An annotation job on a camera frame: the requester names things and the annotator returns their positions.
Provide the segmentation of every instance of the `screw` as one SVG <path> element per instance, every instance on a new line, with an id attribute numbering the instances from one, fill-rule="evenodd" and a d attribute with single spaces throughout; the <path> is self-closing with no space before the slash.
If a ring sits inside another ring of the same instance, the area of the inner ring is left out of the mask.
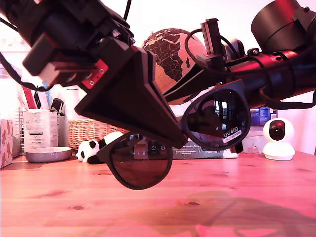
<path id="1" fill-rule="evenodd" d="M 259 54 L 259 50 L 254 49 L 254 50 L 252 51 L 252 53 L 253 53 L 253 55 L 258 55 L 258 54 Z"/>
<path id="2" fill-rule="evenodd" d="M 99 43 L 102 43 L 105 40 L 105 38 L 102 38 L 99 40 Z"/>
<path id="3" fill-rule="evenodd" d="M 117 29 L 114 29 L 114 30 L 112 31 L 112 36 L 113 36 L 114 38 L 117 38 L 117 37 L 120 36 L 120 32 L 119 32 Z"/>

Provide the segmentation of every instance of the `globe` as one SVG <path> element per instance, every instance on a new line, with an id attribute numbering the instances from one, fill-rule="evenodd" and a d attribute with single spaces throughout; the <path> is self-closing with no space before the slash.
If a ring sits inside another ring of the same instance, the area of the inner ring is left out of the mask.
<path id="1" fill-rule="evenodd" d="M 151 51 L 157 57 L 155 81 L 162 93 L 173 87 L 195 64 L 184 46 L 188 34 L 188 31 L 181 29 L 164 29 L 152 33 L 142 45 L 145 51 Z M 188 45 L 194 55 L 206 54 L 205 46 L 197 37 L 192 36 Z M 169 102 L 169 104 L 183 104 L 190 96 Z"/>

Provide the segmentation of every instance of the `sunglasses frame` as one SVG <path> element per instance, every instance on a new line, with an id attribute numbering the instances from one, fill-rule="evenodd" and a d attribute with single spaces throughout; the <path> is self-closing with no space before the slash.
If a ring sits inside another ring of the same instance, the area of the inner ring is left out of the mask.
<path id="1" fill-rule="evenodd" d="M 188 115 L 191 111 L 191 109 L 193 109 L 193 107 L 198 104 L 199 102 L 201 102 L 204 99 L 207 99 L 209 96 L 211 96 L 212 94 L 219 92 L 221 90 L 232 90 L 234 92 L 236 92 L 236 94 L 239 96 L 239 98 L 242 100 L 242 102 L 245 104 L 246 107 L 246 112 L 247 112 L 247 118 L 248 118 L 248 125 L 246 127 L 245 132 L 238 137 L 238 139 L 233 142 L 230 145 L 226 145 L 224 147 L 219 147 L 219 148 L 214 148 L 214 147 L 209 147 L 206 146 L 204 143 L 200 142 L 189 130 L 188 127 Z M 197 145 L 201 146 L 204 149 L 210 150 L 210 151 L 222 151 L 222 150 L 226 150 L 231 148 L 232 146 L 235 146 L 236 144 L 240 143 L 248 134 L 250 127 L 251 127 L 251 114 L 250 114 L 250 108 L 249 108 L 249 104 L 247 102 L 246 96 L 245 96 L 245 84 L 244 82 L 239 79 L 233 82 L 230 82 L 228 84 L 222 85 L 218 88 L 214 88 L 212 90 L 210 90 L 209 92 L 205 93 L 204 95 L 200 96 L 198 99 L 196 99 L 195 101 L 192 102 L 192 104 L 186 109 L 186 111 L 183 114 L 183 117 L 181 119 L 180 122 L 180 126 L 183 130 L 183 132 L 193 141 L 195 142 Z"/>
<path id="2" fill-rule="evenodd" d="M 146 186 L 135 186 L 132 185 L 128 182 L 126 182 L 118 173 L 118 171 L 115 169 L 112 160 L 111 160 L 111 154 L 112 154 L 112 149 L 113 147 L 120 141 L 122 141 L 123 139 L 129 137 L 130 135 L 134 135 L 136 133 L 134 132 L 128 132 L 124 135 L 122 135 L 121 137 L 117 138 L 116 140 L 112 141 L 111 143 L 107 144 L 105 147 L 103 147 L 98 153 L 97 156 L 99 158 L 100 161 L 106 163 L 110 169 L 110 171 L 112 172 L 112 174 L 114 175 L 114 177 L 121 183 L 123 184 L 125 187 L 129 188 L 129 189 L 133 189 L 133 190 L 143 190 L 143 189 L 148 189 L 158 183 L 160 183 L 169 173 L 171 166 L 172 166 L 172 161 L 173 161 L 173 151 L 172 149 L 170 150 L 170 154 L 169 154 L 169 159 L 168 159 L 168 165 L 167 168 L 165 170 L 165 172 L 163 173 L 163 175 L 157 179 L 157 181 L 146 185 Z"/>

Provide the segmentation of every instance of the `red bracket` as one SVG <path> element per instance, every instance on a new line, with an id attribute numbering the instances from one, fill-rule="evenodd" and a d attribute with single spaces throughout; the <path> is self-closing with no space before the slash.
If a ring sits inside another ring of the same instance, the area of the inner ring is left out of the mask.
<path id="1" fill-rule="evenodd" d="M 109 69 L 109 66 L 105 64 L 101 59 L 95 64 L 97 67 L 96 72 L 92 72 L 92 75 L 88 80 L 82 81 L 82 84 L 85 85 L 88 89 L 94 87 L 98 80 L 104 75 L 104 73 Z"/>

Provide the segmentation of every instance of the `metal bowl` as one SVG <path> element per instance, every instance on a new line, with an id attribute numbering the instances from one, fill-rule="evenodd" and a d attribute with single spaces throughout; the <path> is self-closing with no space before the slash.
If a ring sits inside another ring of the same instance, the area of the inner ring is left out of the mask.
<path id="1" fill-rule="evenodd" d="M 43 163 L 57 162 L 69 159 L 72 155 L 70 147 L 45 147 L 28 149 L 25 151 L 25 158 L 28 162 Z"/>

